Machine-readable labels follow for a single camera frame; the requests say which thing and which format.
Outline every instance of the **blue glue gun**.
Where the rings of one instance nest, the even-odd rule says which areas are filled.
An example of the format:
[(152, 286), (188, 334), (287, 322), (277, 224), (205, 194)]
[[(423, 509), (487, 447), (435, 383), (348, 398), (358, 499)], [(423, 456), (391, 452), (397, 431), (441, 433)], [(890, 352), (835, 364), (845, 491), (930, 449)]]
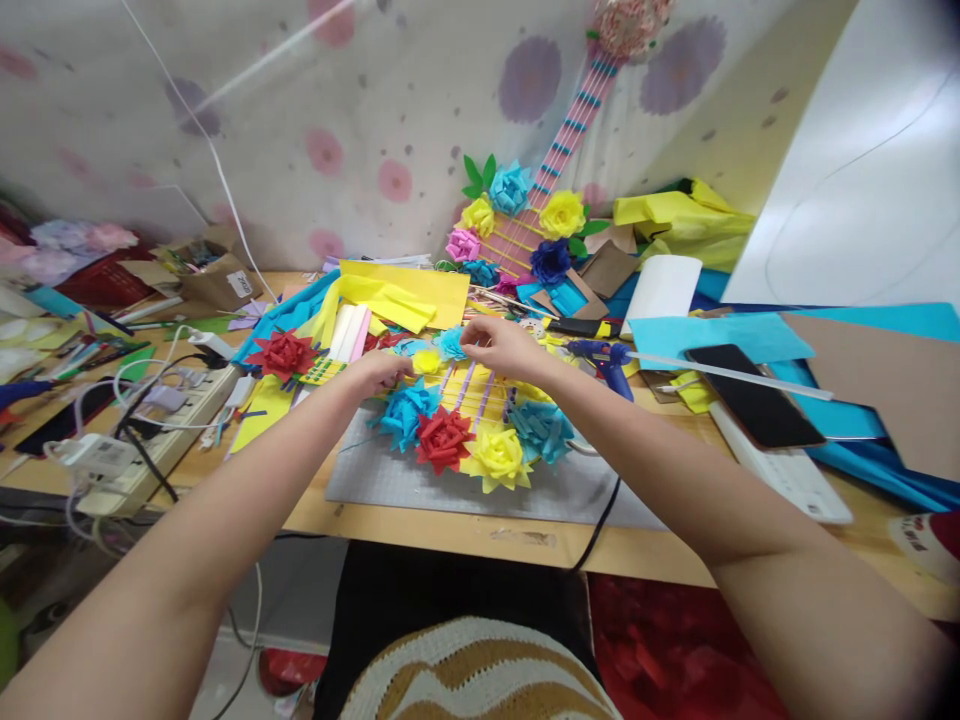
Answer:
[(631, 350), (629, 345), (598, 340), (574, 340), (564, 347), (577, 357), (590, 361), (607, 381), (607, 387), (633, 402), (633, 390), (627, 383), (627, 376), (623, 374), (623, 366), (630, 362), (627, 356)]

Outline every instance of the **white keyboard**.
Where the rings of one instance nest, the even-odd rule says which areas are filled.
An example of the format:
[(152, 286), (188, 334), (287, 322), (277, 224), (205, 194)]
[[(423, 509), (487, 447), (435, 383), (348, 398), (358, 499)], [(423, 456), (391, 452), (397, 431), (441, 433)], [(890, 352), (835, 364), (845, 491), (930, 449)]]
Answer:
[(828, 525), (849, 525), (853, 522), (850, 509), (806, 452), (800, 448), (759, 450), (730, 417), (722, 403), (711, 403), (710, 415), (737, 462), (802, 512)]

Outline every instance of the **cutting mat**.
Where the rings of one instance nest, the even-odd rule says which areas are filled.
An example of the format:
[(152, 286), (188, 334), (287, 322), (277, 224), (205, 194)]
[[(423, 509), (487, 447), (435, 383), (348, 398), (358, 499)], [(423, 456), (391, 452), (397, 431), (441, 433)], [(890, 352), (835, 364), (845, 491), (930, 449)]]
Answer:
[[(368, 402), (351, 421), (327, 485), (328, 501), (595, 525), (613, 491), (617, 475), (604, 460), (571, 452), (553, 466), (537, 463), (532, 490), (501, 487), (484, 495), (479, 478), (450, 470), (437, 477), (431, 465), (417, 464), (413, 451), (391, 451), (390, 436), (367, 427), (382, 410), (382, 402)], [(607, 524), (666, 530), (625, 484)]]

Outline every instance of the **white paper roll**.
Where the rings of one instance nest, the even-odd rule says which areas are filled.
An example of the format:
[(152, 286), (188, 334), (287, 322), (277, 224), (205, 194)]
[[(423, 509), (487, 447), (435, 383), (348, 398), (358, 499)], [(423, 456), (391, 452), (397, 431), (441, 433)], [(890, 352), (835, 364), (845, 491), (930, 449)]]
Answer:
[(655, 255), (647, 260), (630, 298), (620, 337), (633, 339), (627, 320), (686, 316), (702, 267), (700, 260), (682, 255)]

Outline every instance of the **blue paper flower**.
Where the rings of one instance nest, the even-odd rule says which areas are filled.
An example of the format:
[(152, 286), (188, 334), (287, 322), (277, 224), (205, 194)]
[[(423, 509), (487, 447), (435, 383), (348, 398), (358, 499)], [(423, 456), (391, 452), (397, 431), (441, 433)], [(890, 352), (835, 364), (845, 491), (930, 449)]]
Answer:
[(423, 378), (419, 377), (413, 385), (402, 387), (390, 396), (387, 409), (375, 424), (380, 426), (381, 435), (393, 435), (391, 450), (400, 448), (400, 452), (406, 452), (411, 445), (420, 444), (417, 439), (420, 416), (433, 417), (438, 407), (439, 388), (424, 387)]
[(497, 266), (486, 260), (470, 260), (460, 268), (462, 273), (470, 273), (470, 282), (480, 287), (493, 287), (500, 282)]
[(524, 462), (541, 457), (553, 465), (570, 452), (567, 440), (574, 437), (573, 425), (553, 403), (528, 400), (523, 405), (514, 405), (510, 409), (510, 420), (517, 429)]
[(570, 250), (566, 238), (553, 242), (544, 240), (530, 255), (530, 272), (543, 285), (559, 285), (570, 269)]
[(460, 336), (463, 335), (463, 327), (457, 326), (455, 328), (450, 328), (444, 330), (437, 337), (437, 347), (440, 348), (440, 357), (443, 358), (444, 362), (449, 362), (453, 360), (466, 360), (467, 354), (463, 352), (463, 348), (460, 347)]
[(520, 167), (516, 160), (509, 170), (503, 166), (497, 170), (490, 183), (490, 204), (497, 212), (510, 217), (515, 216), (527, 207), (527, 193), (533, 185), (530, 170)]

